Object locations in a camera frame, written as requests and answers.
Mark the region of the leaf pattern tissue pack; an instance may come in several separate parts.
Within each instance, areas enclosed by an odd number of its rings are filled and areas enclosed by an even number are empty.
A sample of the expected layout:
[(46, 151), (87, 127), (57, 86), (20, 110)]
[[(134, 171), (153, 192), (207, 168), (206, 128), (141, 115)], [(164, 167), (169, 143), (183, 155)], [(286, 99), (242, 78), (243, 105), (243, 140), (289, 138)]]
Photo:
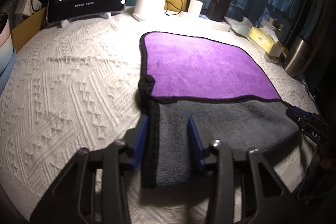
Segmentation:
[(240, 36), (244, 36), (244, 37), (247, 37), (249, 35), (252, 27), (253, 27), (253, 24), (245, 16), (243, 17), (243, 20), (241, 22), (234, 22), (231, 24), (232, 30), (236, 34)]

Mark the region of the white perforated basket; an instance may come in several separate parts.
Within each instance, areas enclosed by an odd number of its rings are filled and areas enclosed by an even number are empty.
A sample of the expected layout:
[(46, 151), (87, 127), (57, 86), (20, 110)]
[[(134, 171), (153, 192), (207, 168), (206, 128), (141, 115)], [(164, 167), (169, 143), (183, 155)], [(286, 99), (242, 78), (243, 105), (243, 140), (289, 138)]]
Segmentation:
[(269, 28), (276, 34), (278, 39), (281, 39), (283, 35), (282, 29), (284, 28), (284, 25), (282, 23), (277, 24), (277, 22), (274, 22), (272, 18), (270, 18), (269, 20), (263, 18), (261, 21), (261, 26)]

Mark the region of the white power strip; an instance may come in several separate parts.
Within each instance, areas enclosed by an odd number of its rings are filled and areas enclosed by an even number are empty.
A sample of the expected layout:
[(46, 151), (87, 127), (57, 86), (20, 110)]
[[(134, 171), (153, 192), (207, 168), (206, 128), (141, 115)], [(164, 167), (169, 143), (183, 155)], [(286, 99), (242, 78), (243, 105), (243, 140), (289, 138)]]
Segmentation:
[(195, 26), (206, 28), (206, 29), (214, 29), (218, 31), (228, 32), (230, 30), (230, 26), (226, 22), (217, 22), (214, 20), (210, 20), (205, 15), (200, 15), (198, 18), (196, 16), (192, 16), (187, 12), (182, 12), (179, 17), (187, 20), (189, 24), (193, 24)]

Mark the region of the purple and grey towel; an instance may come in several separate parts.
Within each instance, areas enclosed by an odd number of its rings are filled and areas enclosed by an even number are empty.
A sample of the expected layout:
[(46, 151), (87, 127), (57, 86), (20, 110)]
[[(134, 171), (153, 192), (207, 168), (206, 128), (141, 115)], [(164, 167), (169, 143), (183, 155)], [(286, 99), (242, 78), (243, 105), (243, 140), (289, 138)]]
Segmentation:
[(139, 40), (138, 104), (148, 117), (141, 163), (144, 188), (194, 176), (189, 118), (231, 148), (278, 150), (299, 132), (289, 104), (243, 49), (208, 38), (148, 32)]

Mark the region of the black charger block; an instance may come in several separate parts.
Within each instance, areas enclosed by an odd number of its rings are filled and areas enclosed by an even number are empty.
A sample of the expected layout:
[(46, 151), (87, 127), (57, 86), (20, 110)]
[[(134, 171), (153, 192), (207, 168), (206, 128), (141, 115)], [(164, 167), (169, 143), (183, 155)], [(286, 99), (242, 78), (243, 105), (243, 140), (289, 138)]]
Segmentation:
[(206, 12), (206, 17), (217, 22), (222, 21), (230, 4), (231, 0), (218, 0), (217, 2), (210, 2), (209, 8)]

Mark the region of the pink blue gradient cup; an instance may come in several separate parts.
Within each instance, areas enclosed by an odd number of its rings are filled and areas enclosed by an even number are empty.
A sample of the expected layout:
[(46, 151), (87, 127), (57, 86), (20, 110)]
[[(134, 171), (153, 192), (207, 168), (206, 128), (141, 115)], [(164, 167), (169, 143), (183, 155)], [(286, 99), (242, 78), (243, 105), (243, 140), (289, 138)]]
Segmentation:
[(9, 17), (4, 12), (1, 12), (0, 46), (0, 74), (2, 75), (13, 55)]

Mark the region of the yellow tissue box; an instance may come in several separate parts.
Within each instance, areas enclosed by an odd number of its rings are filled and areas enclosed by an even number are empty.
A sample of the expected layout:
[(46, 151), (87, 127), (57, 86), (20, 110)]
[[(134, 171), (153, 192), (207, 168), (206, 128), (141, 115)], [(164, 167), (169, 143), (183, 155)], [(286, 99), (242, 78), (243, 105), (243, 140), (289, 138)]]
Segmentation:
[(252, 27), (248, 38), (258, 45), (265, 53), (272, 57), (280, 57), (283, 47), (279, 42), (275, 42), (269, 34), (261, 28)]

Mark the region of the white tablet stand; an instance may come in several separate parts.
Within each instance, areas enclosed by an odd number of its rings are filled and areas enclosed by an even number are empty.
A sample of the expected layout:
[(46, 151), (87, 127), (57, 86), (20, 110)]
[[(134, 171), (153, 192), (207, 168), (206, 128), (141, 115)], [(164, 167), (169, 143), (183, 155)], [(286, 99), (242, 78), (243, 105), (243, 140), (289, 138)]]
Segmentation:
[(61, 28), (66, 28), (70, 25), (70, 23), (77, 21), (77, 20), (86, 20), (86, 19), (92, 19), (92, 18), (103, 18), (103, 19), (109, 19), (112, 16), (111, 12), (103, 12), (100, 14), (93, 14), (93, 15), (84, 15), (84, 16), (78, 16), (74, 18), (64, 19), (62, 20), (59, 25)]

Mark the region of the cardboard box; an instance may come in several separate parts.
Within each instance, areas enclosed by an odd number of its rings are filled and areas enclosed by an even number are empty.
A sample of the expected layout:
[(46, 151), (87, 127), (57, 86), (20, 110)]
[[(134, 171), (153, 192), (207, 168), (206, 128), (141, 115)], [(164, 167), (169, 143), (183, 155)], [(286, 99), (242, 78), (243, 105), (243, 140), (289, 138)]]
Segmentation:
[(20, 51), (23, 46), (46, 26), (46, 8), (42, 8), (29, 16), (11, 32), (15, 50)]

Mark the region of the small white box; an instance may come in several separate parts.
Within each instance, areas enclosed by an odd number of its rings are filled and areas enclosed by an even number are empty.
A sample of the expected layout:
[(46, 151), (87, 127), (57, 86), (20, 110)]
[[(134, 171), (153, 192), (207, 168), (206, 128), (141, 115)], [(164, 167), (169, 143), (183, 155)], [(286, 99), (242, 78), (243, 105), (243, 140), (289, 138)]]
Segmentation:
[(42, 8), (39, 0), (19, 0), (15, 10), (16, 15), (31, 16)]

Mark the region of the steel thermos bottle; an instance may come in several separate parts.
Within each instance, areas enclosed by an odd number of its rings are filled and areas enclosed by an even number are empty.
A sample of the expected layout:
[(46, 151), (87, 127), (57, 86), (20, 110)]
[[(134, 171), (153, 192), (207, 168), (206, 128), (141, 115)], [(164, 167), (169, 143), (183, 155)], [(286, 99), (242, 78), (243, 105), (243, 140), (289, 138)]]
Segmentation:
[(313, 46), (310, 40), (302, 35), (297, 36), (282, 65), (284, 71), (290, 77), (298, 76), (311, 56), (312, 51)]

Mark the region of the white charger adapter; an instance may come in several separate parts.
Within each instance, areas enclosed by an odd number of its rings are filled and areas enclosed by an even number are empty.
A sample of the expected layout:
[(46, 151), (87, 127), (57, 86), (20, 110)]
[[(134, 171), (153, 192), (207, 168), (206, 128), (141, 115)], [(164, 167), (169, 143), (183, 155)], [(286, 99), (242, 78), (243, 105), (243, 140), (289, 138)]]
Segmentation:
[(203, 2), (199, 0), (190, 0), (187, 13), (192, 16), (199, 17), (199, 15), (201, 14), (202, 7), (203, 7)]

